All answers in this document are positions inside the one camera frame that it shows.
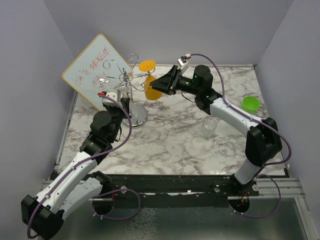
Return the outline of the orange plastic wine glass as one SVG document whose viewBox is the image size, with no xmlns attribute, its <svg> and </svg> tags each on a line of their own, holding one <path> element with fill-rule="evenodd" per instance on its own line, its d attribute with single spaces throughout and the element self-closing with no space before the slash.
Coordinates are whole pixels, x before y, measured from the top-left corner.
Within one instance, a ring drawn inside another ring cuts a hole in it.
<svg viewBox="0 0 320 240">
<path fill-rule="evenodd" d="M 163 94 L 151 87 L 151 82 L 156 80 L 156 78 L 151 75 L 151 72 L 156 69 L 156 62 L 153 60 L 142 61 L 139 64 L 138 69 L 143 73 L 147 73 L 145 82 L 143 84 L 146 99 L 155 101 L 161 98 Z"/>
</svg>

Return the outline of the clear wine glass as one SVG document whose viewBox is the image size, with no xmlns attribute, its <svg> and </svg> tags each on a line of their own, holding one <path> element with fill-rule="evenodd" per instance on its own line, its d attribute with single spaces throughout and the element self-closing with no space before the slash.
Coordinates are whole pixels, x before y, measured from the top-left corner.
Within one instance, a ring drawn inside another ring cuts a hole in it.
<svg viewBox="0 0 320 240">
<path fill-rule="evenodd" d="M 213 118 L 203 120 L 200 128 L 200 136 L 203 138 L 211 138 L 214 136 L 217 128 L 217 122 Z"/>
<path fill-rule="evenodd" d="M 106 76 L 96 76 L 92 80 L 92 85 L 96 89 L 107 89 L 110 86 L 110 79 Z"/>
<path fill-rule="evenodd" d="M 119 83 L 114 87 L 115 90 L 119 92 L 119 102 L 121 99 L 129 98 L 133 100 L 132 87 L 128 83 Z"/>
</svg>

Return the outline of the green plastic wine glass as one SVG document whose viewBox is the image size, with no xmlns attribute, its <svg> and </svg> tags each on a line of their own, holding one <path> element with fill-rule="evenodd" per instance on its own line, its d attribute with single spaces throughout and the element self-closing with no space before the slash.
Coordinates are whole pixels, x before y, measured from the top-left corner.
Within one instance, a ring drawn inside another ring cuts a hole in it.
<svg viewBox="0 0 320 240">
<path fill-rule="evenodd" d="M 260 101 L 254 96 L 244 97 L 240 104 L 240 108 L 251 115 L 254 115 L 260 106 Z"/>
</svg>

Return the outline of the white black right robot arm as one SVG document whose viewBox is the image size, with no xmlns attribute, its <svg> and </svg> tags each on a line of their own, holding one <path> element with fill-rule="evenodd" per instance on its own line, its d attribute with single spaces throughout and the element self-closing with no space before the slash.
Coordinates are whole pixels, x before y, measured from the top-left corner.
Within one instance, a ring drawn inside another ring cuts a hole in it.
<svg viewBox="0 0 320 240">
<path fill-rule="evenodd" d="M 282 150 L 282 143 L 274 119 L 254 118 L 233 104 L 226 104 L 223 96 L 212 88 L 212 83 L 213 75 L 208 66 L 196 66 L 192 78 L 187 78 L 174 65 L 168 73 L 153 80 L 150 86 L 167 95 L 174 95 L 177 91 L 194 95 L 195 104 L 201 111 L 225 121 L 245 136 L 245 160 L 229 184 L 230 191 L 240 196 L 247 191 L 248 183 L 262 166 Z"/>
</svg>

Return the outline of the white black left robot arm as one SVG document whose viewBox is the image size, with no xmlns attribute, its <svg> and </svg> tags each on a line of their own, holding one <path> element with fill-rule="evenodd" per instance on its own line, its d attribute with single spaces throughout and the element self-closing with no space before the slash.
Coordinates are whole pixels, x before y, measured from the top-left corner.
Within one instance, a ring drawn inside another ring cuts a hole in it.
<svg viewBox="0 0 320 240">
<path fill-rule="evenodd" d="M 123 119 L 130 119 L 130 98 L 99 95 L 105 110 L 97 112 L 87 138 L 71 163 L 36 196 L 27 195 L 21 201 L 22 221 L 27 225 L 27 237 L 50 240 L 61 229 L 66 218 L 89 199 L 106 197 L 111 190 L 107 177 L 95 173 L 80 183 L 102 160 L 115 151 Z"/>
</svg>

